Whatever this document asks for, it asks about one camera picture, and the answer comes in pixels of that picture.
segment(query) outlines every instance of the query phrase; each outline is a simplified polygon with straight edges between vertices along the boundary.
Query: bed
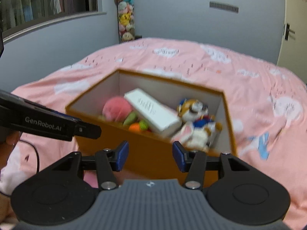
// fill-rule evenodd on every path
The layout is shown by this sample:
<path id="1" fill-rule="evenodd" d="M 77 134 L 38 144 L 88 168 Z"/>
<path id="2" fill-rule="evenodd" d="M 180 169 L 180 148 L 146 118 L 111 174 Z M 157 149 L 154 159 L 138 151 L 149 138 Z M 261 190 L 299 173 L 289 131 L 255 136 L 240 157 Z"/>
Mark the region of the bed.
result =
<path id="1" fill-rule="evenodd" d="M 101 49 L 13 93 L 64 113 L 71 100 L 118 67 L 224 90 L 238 156 L 287 188 L 288 226 L 301 230 L 307 224 L 307 89 L 287 69 L 212 45 L 146 38 Z M 78 149 L 75 140 L 22 139 L 38 149 L 41 169 Z M 35 170 L 35 152 L 18 143 L 1 171 L 0 190 L 10 194 Z M 85 180 L 93 182 L 90 174 Z"/>

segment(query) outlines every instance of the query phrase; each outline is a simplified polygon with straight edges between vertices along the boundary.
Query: door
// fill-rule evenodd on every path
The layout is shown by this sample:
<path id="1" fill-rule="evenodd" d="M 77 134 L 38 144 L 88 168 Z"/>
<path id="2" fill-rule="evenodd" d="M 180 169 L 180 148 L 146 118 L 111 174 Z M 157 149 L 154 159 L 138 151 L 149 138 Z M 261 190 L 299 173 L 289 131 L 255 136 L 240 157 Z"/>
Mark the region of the door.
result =
<path id="1" fill-rule="evenodd" d="M 286 0 L 285 28 L 278 66 L 307 83 L 307 0 Z"/>

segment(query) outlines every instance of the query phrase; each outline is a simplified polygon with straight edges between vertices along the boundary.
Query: orange toy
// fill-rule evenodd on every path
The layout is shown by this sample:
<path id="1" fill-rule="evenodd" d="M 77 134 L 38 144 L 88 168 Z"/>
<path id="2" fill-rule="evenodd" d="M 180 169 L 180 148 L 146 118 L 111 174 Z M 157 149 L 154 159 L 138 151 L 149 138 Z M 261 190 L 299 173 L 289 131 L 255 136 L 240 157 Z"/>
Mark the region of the orange toy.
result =
<path id="1" fill-rule="evenodd" d="M 141 132 L 139 123 L 133 123 L 130 125 L 129 130 L 134 132 Z"/>

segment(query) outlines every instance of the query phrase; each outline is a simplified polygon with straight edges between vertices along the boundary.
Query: orange box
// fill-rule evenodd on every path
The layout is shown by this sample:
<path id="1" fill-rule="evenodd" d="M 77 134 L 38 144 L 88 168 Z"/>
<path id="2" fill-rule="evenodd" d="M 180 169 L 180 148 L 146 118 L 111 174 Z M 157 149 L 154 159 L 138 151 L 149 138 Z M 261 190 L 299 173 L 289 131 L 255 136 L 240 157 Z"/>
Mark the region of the orange box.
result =
<path id="1" fill-rule="evenodd" d="M 176 109 L 184 98 L 198 99 L 208 105 L 209 114 L 215 115 L 216 122 L 223 124 L 223 130 L 212 144 L 211 156 L 221 152 L 236 155 L 236 145 L 229 116 L 226 97 L 222 91 L 206 88 L 179 80 L 152 76 L 144 73 L 118 69 L 82 93 L 66 107 L 68 115 L 85 122 L 99 125 L 102 130 L 97 140 L 76 137 L 79 150 L 93 155 L 104 148 L 115 148 L 122 141 L 129 142 L 129 156 L 125 170 L 148 179 L 177 178 L 183 183 L 186 174 L 177 168 L 172 157 L 170 139 L 161 139 L 150 132 L 135 133 L 116 123 L 104 122 L 98 118 L 105 102 L 114 96 L 140 88 L 162 104 Z M 206 173 L 206 184 L 217 179 L 217 172 Z"/>

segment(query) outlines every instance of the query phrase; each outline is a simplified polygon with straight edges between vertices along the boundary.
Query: stuffed toy tower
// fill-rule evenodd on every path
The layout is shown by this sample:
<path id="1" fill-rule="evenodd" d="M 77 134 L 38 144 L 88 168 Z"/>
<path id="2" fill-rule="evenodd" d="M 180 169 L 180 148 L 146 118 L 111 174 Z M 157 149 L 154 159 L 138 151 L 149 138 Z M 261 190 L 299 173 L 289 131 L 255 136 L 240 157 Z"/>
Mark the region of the stuffed toy tower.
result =
<path id="1" fill-rule="evenodd" d="M 115 0 L 118 12 L 119 42 L 127 42 L 135 39 L 134 1 Z"/>

